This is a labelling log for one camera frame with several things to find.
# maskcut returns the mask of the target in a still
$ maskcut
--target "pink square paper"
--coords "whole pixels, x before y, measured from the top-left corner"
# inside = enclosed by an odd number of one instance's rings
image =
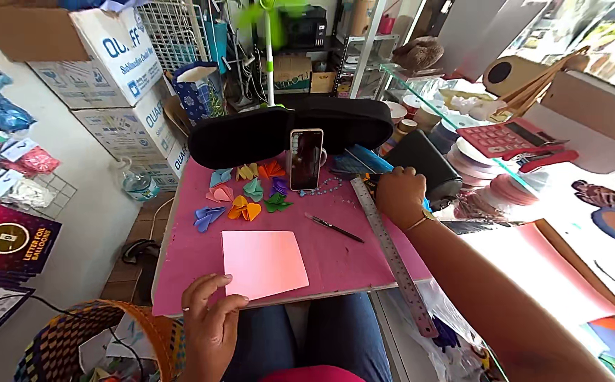
[[[223,231],[225,294],[251,300],[308,286],[303,257],[291,231]]]

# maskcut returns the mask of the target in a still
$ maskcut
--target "brown fur item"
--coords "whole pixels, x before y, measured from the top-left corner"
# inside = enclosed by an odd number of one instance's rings
[[[392,62],[413,72],[434,65],[444,54],[436,37],[419,37],[392,51]]]

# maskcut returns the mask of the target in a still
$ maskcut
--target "hand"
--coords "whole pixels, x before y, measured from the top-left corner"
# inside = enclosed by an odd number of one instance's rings
[[[219,382],[232,360],[237,344],[239,309],[248,297],[233,294],[216,301],[208,299],[232,281],[231,274],[209,274],[196,279],[183,292],[186,364],[180,381]]]
[[[423,218],[423,197],[426,194],[426,177],[416,174],[416,169],[395,167],[392,173],[383,174],[376,189],[376,207],[397,227],[405,230]]]

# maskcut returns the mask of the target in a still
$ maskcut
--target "table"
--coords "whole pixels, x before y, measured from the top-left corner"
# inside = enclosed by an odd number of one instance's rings
[[[227,182],[235,196],[242,194],[248,181]],[[230,220],[227,212],[231,203],[217,204],[205,199],[212,170],[188,161],[176,190],[168,218],[159,262],[152,285],[153,314],[179,316],[180,295],[194,278],[203,274],[225,272],[220,239],[222,230],[292,230],[303,256],[310,285],[297,290],[253,300],[249,307],[282,304],[326,296],[349,294],[355,291],[379,290],[397,286],[388,267],[378,238],[357,200],[349,182],[325,195],[300,197],[290,192],[286,201],[294,203],[283,212],[269,213],[265,205],[254,221]],[[320,182],[334,178],[326,167],[320,173]],[[265,198],[269,197],[271,182],[261,179]],[[205,233],[193,226],[194,211],[204,206],[225,205],[226,213],[218,218]],[[358,235],[366,244],[358,243],[333,230],[320,226],[304,217],[310,212],[323,220]],[[405,235],[389,220],[384,223],[416,281],[430,279],[431,274]],[[212,302],[223,297],[219,290]]]

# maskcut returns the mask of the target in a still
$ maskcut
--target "bead string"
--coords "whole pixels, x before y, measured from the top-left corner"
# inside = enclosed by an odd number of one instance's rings
[[[329,188],[329,192],[333,192],[334,190],[338,190],[338,187],[342,187],[343,186],[343,179],[341,178],[328,178],[327,180],[323,181],[320,187],[317,187],[316,190],[310,190],[309,192],[307,191],[298,191],[298,195],[305,196],[305,195],[322,195],[322,194],[326,194],[327,190],[326,190],[326,185],[329,183],[329,181],[338,181],[338,186],[334,186]]]

